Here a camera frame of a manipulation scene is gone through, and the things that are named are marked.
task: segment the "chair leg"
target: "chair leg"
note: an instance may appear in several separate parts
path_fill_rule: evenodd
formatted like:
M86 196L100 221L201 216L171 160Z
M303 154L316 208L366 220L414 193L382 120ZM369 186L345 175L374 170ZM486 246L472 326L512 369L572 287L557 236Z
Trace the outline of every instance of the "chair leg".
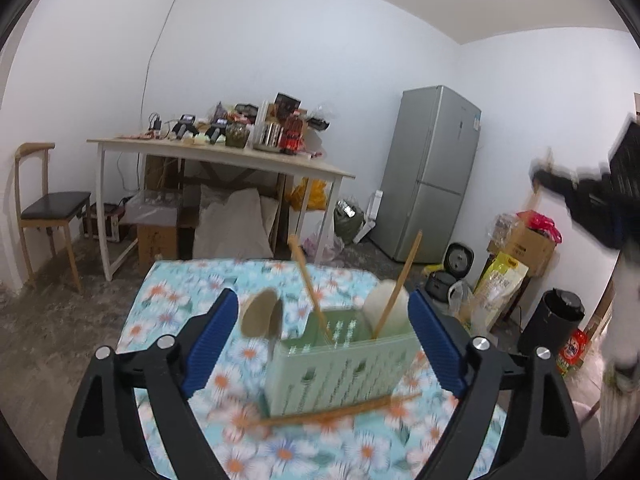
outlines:
M49 237L49 247L51 248L51 256L56 256L56 244L53 240L53 229L47 227L47 236Z
M71 264L71 273L74 276L76 287L78 292L82 294L82 283L80 283L80 275L78 274L78 268L76 267L76 257L74 256L74 248L71 246L71 232L69 232L69 224L65 224L63 227L65 231L65 244L66 252L69 254L69 263Z
M91 199L86 201L86 205L84 206L86 211L86 233L89 235L89 241L94 241L94 227L91 222Z
M20 231L20 245L22 247L22 256L24 256L24 263L27 265L27 272L29 273L29 281L35 284L35 276L33 275L33 268L31 267L31 260L29 259L29 251L27 250L27 240L24 237L24 227L18 222L18 231Z

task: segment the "silver screw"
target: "silver screw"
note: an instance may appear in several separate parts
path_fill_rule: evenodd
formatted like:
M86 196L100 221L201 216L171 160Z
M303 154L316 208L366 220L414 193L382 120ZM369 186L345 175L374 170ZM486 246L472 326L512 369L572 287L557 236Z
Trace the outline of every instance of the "silver screw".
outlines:
M100 361L102 361L103 359L106 359L110 355L111 355L111 349L108 346L101 346L95 351L95 358L100 359Z
M488 350L489 346L491 346L489 340L485 337L475 337L471 343L476 350L480 351Z
M175 343L175 337L172 335L163 335L160 339L158 339L158 348L162 350L166 350L167 348L171 348Z
M536 355L540 359L551 359L551 351L549 350L549 348L545 348L543 346L539 346L538 348L536 348Z

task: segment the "refrigerator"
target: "refrigerator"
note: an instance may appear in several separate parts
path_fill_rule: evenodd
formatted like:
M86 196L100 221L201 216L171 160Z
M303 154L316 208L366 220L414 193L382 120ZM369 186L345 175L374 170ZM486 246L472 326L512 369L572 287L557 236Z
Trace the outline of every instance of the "refrigerator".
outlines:
M404 262L415 235L415 263L441 263L478 148L480 110L446 86L408 90L382 180L382 202L369 237Z

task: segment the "black trash can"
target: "black trash can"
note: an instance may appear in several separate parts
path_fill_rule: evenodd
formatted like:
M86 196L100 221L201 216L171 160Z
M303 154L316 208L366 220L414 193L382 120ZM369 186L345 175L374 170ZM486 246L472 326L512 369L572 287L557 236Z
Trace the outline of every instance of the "black trash can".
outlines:
M554 357L584 318L580 298L566 290L546 291L518 341L518 352L530 355L537 346L551 350Z

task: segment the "table with floral tablecloth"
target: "table with floral tablecloth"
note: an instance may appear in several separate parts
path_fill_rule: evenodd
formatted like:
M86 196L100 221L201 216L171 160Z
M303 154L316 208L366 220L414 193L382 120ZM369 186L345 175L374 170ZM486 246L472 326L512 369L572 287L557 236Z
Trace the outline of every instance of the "table with floral tablecloth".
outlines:
M323 308L362 306L378 280L360 270L309 266ZM292 262L194 260L156 262L136 297L118 352L147 348L163 334L176 334L191 316L205 313L224 288L239 302L273 287L284 302L283 337L302 334L312 305ZM420 396L388 410L306 424L246 430L258 417L268 351L260 339L245 339L236 326L206 388L189 400L218 460L232 480L410 480L428 459L457 400L441 389L423 352L396 392ZM157 471L176 478L145 390L136 391L138 413ZM504 425L494 416L471 478L487 472Z

